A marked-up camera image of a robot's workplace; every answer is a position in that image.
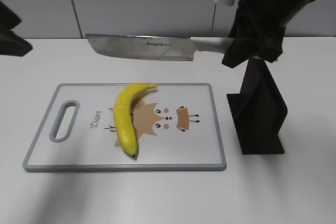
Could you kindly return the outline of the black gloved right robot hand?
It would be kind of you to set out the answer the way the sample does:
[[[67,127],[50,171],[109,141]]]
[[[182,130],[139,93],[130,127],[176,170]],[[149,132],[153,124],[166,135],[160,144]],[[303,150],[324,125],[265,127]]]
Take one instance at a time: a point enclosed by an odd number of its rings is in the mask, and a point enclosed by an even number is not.
[[[262,0],[239,0],[229,38],[233,41],[222,59],[222,64],[235,68],[253,57],[269,63],[283,53],[285,28],[268,23],[263,14],[267,7]]]

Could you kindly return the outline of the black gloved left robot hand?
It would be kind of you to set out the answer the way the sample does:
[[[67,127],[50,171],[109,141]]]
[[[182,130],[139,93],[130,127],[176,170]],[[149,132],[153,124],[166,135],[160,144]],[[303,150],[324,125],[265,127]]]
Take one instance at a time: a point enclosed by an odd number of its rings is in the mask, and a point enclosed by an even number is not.
[[[21,22],[21,18],[1,2],[1,55],[23,57],[32,51],[32,45],[13,32]]]

